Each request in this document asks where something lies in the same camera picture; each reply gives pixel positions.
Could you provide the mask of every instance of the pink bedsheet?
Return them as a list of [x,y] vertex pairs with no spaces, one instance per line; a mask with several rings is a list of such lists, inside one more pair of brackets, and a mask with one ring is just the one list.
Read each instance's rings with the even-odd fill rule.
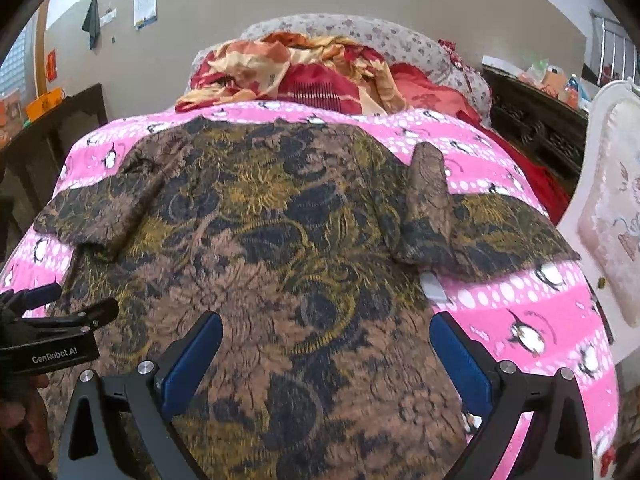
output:
[[[409,163],[418,142],[430,142],[445,155],[450,192],[500,192],[544,212],[514,162],[482,133],[437,112],[412,110],[389,117],[345,116],[302,105],[247,102],[176,114],[113,121],[72,147],[54,196],[70,187],[88,186],[116,173],[124,155],[142,137],[189,121],[197,115],[236,123],[276,118],[357,124]],[[0,273],[0,290],[33,288],[62,282],[73,249],[29,229]],[[470,285],[436,280],[424,274],[425,294],[437,310],[448,310],[474,339],[498,360],[510,359],[521,370],[552,375],[559,367],[574,372],[584,398],[594,453],[601,455],[616,431],[618,390],[602,321],[593,309],[580,268],[573,262],[513,274],[491,283]],[[43,316],[45,308],[31,313]],[[530,416],[521,417],[495,480],[507,478],[521,447]]]

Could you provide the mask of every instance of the upholstered headboard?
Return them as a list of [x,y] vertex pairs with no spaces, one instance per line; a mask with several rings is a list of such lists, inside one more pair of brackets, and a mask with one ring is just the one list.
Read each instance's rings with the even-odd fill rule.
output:
[[[455,88],[463,93],[481,117],[489,117],[491,92],[478,73],[463,73],[450,61],[449,53],[437,41],[420,32],[393,22],[363,18],[349,14],[294,14],[255,23],[242,32],[241,40],[259,40],[270,32],[285,30],[311,36],[347,36],[382,54],[389,65],[399,62],[417,66],[430,81]],[[196,55],[191,75],[205,56],[221,43],[205,48]]]

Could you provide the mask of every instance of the human hand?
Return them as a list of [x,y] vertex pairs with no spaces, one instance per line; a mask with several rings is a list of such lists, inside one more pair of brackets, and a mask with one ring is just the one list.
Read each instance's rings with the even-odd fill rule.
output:
[[31,388],[25,399],[26,408],[19,402],[0,402],[0,428],[9,430],[25,420],[27,450],[36,464],[45,465],[53,460],[53,449],[47,428],[47,408],[37,388],[49,386],[49,379],[39,375],[29,381]]

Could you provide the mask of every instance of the metal screw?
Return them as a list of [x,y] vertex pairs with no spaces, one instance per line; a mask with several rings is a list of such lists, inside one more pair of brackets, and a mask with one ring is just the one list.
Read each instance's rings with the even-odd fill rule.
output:
[[142,361],[138,365],[138,373],[139,374],[148,374],[151,370],[154,369],[153,361]]
[[569,370],[569,368],[562,368],[560,370],[560,375],[562,375],[562,378],[567,381],[571,381],[574,378],[574,373]]
[[500,361],[500,370],[506,374],[514,374],[517,368],[513,361]]
[[80,380],[83,383],[88,383],[93,378],[94,378],[94,373],[91,370],[85,370],[80,374]]

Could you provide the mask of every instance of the white chair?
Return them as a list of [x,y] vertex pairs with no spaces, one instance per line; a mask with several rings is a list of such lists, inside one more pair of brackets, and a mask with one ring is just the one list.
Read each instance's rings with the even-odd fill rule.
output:
[[608,84],[591,105],[582,173],[558,230],[582,257],[618,364],[640,348],[640,87],[629,81]]

